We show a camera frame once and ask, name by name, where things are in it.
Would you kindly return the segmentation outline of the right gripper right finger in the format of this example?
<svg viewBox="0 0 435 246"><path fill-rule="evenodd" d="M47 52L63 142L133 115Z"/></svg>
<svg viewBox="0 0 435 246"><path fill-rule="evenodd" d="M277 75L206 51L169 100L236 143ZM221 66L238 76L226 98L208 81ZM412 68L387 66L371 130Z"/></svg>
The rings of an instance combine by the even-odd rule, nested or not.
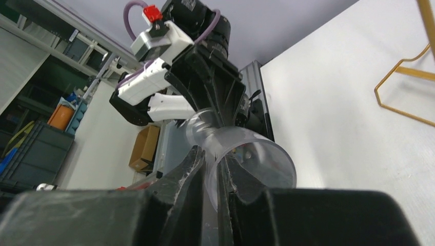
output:
<svg viewBox="0 0 435 246"><path fill-rule="evenodd" d="M383 192L265 186L235 159L217 166L221 245L418 245Z"/></svg>

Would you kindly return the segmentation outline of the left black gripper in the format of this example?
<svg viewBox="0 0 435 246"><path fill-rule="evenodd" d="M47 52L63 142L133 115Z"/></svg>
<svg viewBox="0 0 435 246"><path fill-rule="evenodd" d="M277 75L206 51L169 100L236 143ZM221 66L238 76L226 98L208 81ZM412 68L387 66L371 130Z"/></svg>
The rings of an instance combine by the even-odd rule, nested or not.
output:
<svg viewBox="0 0 435 246"><path fill-rule="evenodd" d="M211 108L220 127L234 126L246 86L238 69L203 45L183 51L172 65L164 63L165 80L186 98L194 111Z"/></svg>

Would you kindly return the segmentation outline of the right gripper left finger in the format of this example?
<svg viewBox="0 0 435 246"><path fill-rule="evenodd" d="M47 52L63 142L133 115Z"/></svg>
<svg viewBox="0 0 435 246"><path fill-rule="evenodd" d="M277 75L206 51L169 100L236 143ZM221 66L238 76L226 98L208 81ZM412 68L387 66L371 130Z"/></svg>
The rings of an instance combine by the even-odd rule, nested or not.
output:
<svg viewBox="0 0 435 246"><path fill-rule="evenodd" d="M200 245L204 163L194 146L144 189L25 192L1 217L1 245Z"/></svg>

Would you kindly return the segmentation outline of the clear wine glass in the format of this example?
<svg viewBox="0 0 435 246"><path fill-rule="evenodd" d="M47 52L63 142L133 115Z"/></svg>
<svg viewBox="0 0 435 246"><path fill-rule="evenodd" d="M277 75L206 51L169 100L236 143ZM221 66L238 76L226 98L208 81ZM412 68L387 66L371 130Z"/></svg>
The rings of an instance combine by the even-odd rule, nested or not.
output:
<svg viewBox="0 0 435 246"><path fill-rule="evenodd" d="M295 188L296 170L289 154L274 141L252 130L218 127L210 109L197 112L183 124L187 141L205 151L205 187L214 209L218 208L217 166L224 157L233 157L264 185Z"/></svg>

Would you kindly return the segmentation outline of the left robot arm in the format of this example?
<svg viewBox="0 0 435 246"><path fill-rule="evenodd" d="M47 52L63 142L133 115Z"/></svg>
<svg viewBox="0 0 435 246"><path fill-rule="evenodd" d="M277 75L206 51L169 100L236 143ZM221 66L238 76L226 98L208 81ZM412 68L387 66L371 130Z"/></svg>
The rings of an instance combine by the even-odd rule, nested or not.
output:
<svg viewBox="0 0 435 246"><path fill-rule="evenodd" d="M231 25L218 9L201 1L166 1L162 8L129 1L123 18L142 64L109 99L126 121L187 120L209 109L218 127L246 124L246 87L228 60Z"/></svg>

